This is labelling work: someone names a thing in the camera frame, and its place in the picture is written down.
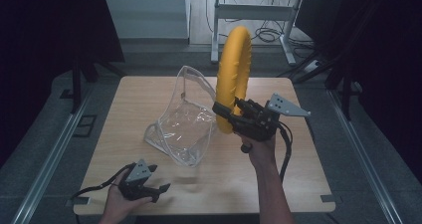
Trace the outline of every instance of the clear plastic bag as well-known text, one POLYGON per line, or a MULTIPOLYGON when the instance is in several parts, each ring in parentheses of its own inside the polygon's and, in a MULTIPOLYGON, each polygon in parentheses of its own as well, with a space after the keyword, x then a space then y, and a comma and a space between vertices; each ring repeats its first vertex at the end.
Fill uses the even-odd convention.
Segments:
POLYGON ((144 140, 180 165, 194 167, 216 130, 215 91, 197 70, 184 66, 177 75, 164 114, 145 131, 144 140))

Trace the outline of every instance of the wooden table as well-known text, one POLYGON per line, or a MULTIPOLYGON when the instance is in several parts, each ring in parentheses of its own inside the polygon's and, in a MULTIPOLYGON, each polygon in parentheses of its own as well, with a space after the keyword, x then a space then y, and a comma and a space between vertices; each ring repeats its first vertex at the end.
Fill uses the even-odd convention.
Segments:
MULTIPOLYGON (((156 204, 147 204, 133 214, 241 214, 258 213, 258 192, 255 171, 248 155, 240 150, 235 134, 217 131, 201 163, 195 167, 177 165, 171 157, 143 141, 147 126, 165 111, 173 92, 175 78, 125 77, 121 79, 103 132, 81 188, 97 186, 109 179, 124 165, 143 158, 158 168, 145 186, 158 187, 170 182, 169 190, 156 204)), ((215 87, 216 78, 207 78, 215 87)), ((247 99, 264 105, 274 92, 299 104, 292 83, 284 78, 251 78, 247 99)), ((287 168, 284 188, 293 212, 330 212, 334 202, 322 202, 331 195, 316 148, 303 117, 281 115, 293 132, 293 155, 287 168)), ((277 136, 279 168, 285 144, 277 136)), ((76 205, 80 215, 101 214, 106 203, 107 188, 86 193, 88 205, 76 205)))

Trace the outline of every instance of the yellow object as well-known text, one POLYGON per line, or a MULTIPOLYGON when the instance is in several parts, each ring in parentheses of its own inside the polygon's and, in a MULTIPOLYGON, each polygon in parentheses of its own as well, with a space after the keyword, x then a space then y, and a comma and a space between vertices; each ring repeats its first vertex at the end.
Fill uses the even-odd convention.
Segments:
MULTIPOLYGON (((248 29, 239 26, 233 29, 221 55, 217 75, 216 102, 240 115, 235 105, 235 97, 244 99, 248 88, 251 67, 251 35, 248 29)), ((217 115, 217 125, 224 133, 233 132, 233 126, 226 119, 217 115)))

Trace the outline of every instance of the person's left hand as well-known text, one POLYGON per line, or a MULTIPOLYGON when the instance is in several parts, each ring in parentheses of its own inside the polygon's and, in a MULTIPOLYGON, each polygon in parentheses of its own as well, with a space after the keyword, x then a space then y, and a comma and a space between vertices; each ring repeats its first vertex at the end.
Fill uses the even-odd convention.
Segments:
POLYGON ((129 201, 123 197, 118 189, 118 184, 126 172, 127 170, 122 172, 108 189, 105 211, 100 221, 101 224, 119 223, 132 210, 152 201, 152 197, 143 197, 134 201, 129 201))

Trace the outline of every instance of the person's right hand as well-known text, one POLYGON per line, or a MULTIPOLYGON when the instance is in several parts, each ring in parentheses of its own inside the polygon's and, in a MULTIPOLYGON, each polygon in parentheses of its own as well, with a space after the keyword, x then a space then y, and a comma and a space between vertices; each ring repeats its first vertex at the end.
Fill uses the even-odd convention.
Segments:
POLYGON ((270 140, 256 141, 240 133, 236 134, 241 137, 244 144, 252 145, 252 149, 249 151, 249 158, 251 159, 252 165, 254 165, 256 169, 261 167, 268 167, 269 165, 274 165, 277 168, 275 155, 275 135, 273 135, 270 140))

